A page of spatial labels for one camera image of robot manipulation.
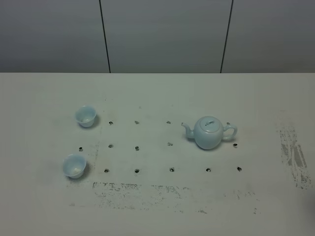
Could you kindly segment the light blue porcelain teapot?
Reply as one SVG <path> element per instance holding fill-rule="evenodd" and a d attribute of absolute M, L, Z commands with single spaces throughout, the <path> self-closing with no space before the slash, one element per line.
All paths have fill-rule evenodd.
<path fill-rule="evenodd" d="M 221 141 L 232 141 L 238 128 L 233 124 L 223 126 L 221 121 L 212 116 L 201 117 L 194 125 L 194 129 L 186 123 L 181 123 L 185 128 L 186 138 L 192 139 L 204 150 L 216 148 Z"/>

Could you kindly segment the far light blue teacup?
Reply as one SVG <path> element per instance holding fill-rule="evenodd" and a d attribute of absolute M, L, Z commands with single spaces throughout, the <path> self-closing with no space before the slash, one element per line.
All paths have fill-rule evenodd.
<path fill-rule="evenodd" d="M 75 113 L 76 122 L 83 128 L 89 128 L 94 124 L 96 110 L 92 106 L 82 106 Z"/>

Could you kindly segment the light blue teacup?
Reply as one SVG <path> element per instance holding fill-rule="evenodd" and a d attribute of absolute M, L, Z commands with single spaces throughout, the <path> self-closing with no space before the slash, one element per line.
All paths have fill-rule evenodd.
<path fill-rule="evenodd" d="M 75 113 L 76 122 L 83 128 L 89 128 L 94 124 L 96 110 L 92 106 L 82 106 Z"/>
<path fill-rule="evenodd" d="M 83 175 L 86 165 L 84 156 L 71 154 L 63 160 L 63 174 L 68 178 L 78 179 Z"/>

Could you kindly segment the near light blue teacup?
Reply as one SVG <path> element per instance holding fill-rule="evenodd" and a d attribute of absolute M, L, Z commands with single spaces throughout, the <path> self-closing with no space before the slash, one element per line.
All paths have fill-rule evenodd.
<path fill-rule="evenodd" d="M 86 165 L 84 156 L 71 154 L 63 160 L 63 174 L 68 178 L 78 179 L 83 175 Z"/>

